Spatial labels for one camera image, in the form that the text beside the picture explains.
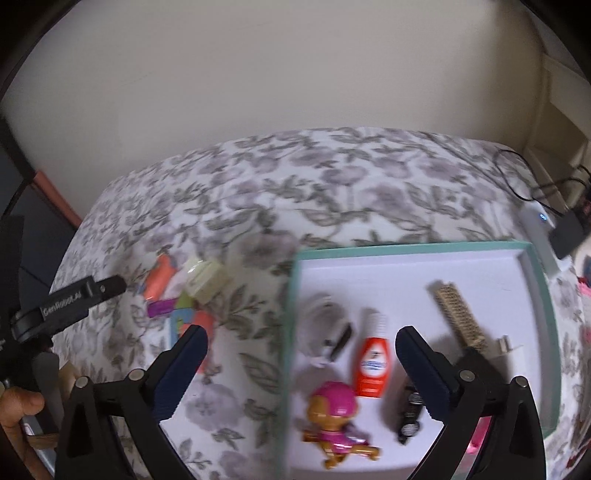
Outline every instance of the colorful toy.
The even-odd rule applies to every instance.
[[[348,424],[357,415],[358,405],[353,389],[342,382],[325,382],[310,397],[307,417],[318,425],[317,432],[304,430],[302,441],[317,443],[327,459],[330,470],[342,463],[350,453],[377,460],[380,449],[369,445],[367,439],[348,434]]]

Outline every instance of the brush bristles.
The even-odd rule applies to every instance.
[[[486,338],[455,284],[444,284],[435,291],[435,297],[463,347],[484,352],[487,348]]]

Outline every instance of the floral bedspread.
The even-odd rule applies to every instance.
[[[383,243],[524,239],[490,142],[384,128],[327,128],[243,138],[168,158],[113,181],[68,249],[54,288],[122,275],[128,291],[55,338],[62,362],[95,382],[146,368],[170,347],[137,287],[156,256],[218,258],[233,283],[216,313],[213,358],[162,423],[198,479],[272,478],[280,399],[281,319],[294,253]],[[516,157],[498,164],[522,194]],[[562,358],[560,423],[546,440],[548,478],[573,453],[584,377],[573,272],[550,286]],[[129,432],[118,425],[133,467]]]

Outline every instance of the human hand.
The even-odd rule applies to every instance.
[[[35,450],[25,440],[19,421],[25,415],[43,410],[45,400],[40,393],[11,387],[0,397],[0,424],[12,447],[22,459],[35,480],[51,480],[51,475],[39,460]]]

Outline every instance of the pink object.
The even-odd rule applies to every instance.
[[[591,297],[591,288],[589,288],[586,283],[579,282],[579,292],[581,295]]]
[[[333,417],[352,417],[357,413],[355,392],[343,382],[325,382],[312,396],[328,400],[328,413]]]
[[[329,442],[333,453],[349,453],[351,447],[357,445],[357,442],[347,437],[343,432],[321,430],[318,433],[318,439],[321,442]]]
[[[480,450],[480,447],[486,438],[488,428],[491,425],[491,420],[492,417],[482,417],[480,420],[478,420],[478,425],[476,425],[476,428],[474,429],[474,433],[472,434],[472,438],[470,439],[466,453],[475,454],[478,452],[478,450]]]
[[[151,319],[160,315],[166,315],[174,310],[178,299],[157,300],[148,304],[148,317]]]

